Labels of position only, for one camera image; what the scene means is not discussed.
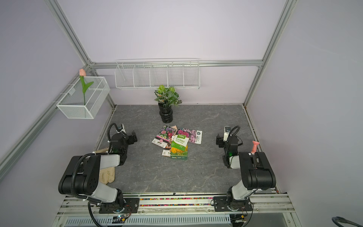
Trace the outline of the purple flower seed packet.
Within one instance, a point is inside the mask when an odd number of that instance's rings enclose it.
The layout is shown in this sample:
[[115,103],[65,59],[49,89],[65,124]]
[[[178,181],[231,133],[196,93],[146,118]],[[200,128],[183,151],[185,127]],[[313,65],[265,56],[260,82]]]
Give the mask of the purple flower seed packet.
[[202,143],[202,131],[199,130],[190,130],[187,128],[181,128],[177,130],[177,135],[185,135],[186,138],[189,138],[190,143],[201,144]]

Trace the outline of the pink zinnia seed packet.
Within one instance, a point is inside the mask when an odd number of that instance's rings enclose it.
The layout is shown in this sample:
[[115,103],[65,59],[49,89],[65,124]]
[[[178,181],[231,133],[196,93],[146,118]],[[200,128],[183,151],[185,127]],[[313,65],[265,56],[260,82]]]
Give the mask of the pink zinnia seed packet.
[[166,148],[168,144],[172,141],[172,137],[177,133],[177,126],[163,126],[160,132],[152,140],[152,144],[159,147]]

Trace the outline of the green seed packet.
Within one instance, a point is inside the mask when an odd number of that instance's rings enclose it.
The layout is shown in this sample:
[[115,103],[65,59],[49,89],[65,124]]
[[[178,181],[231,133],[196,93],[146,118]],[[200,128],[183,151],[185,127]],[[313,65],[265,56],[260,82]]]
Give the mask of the green seed packet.
[[176,135],[174,136],[171,142],[170,155],[172,159],[188,159],[188,141],[185,135]]

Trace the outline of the orange marigold seed packet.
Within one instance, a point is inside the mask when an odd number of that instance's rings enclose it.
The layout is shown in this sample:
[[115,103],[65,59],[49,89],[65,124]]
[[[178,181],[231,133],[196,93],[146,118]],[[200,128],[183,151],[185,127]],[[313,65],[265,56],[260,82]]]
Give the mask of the orange marigold seed packet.
[[171,142],[166,145],[163,149],[162,156],[171,157]]

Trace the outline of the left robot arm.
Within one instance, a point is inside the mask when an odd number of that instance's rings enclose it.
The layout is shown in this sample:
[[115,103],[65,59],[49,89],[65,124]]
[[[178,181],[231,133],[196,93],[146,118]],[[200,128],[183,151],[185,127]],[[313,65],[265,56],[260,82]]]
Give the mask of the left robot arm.
[[130,135],[122,131],[112,136],[110,154],[89,153],[73,156],[59,182],[59,193],[88,200],[93,204],[109,204],[117,209],[123,208],[126,202],[122,191],[102,183],[99,179],[100,171],[124,165],[128,146],[137,141],[135,131]]

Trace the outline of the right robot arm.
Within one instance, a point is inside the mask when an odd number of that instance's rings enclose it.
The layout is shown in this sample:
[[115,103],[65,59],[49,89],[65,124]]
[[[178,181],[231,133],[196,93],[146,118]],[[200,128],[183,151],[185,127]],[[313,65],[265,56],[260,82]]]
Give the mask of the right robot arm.
[[227,168],[239,169],[241,180],[229,188],[226,194],[227,206],[237,209],[245,206],[248,198],[258,190],[264,191],[276,187],[276,177],[264,152],[258,152],[260,144],[253,141],[252,151],[239,152],[237,136],[226,138],[216,136],[216,144],[224,149],[223,163]]

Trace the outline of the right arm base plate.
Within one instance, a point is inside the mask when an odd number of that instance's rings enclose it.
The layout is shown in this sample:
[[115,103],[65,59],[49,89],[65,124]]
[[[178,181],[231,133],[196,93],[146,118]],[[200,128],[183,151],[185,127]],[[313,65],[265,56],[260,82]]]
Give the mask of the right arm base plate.
[[216,212],[227,211],[252,211],[252,202],[250,200],[232,200],[227,196],[215,196],[211,201],[211,206],[214,207]]

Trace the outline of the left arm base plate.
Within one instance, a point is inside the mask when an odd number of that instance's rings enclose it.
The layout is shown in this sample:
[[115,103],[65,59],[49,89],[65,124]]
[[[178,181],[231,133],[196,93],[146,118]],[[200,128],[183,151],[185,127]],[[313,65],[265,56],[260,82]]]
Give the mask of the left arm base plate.
[[139,198],[124,198],[121,203],[103,203],[100,206],[100,214],[137,213],[140,204]]

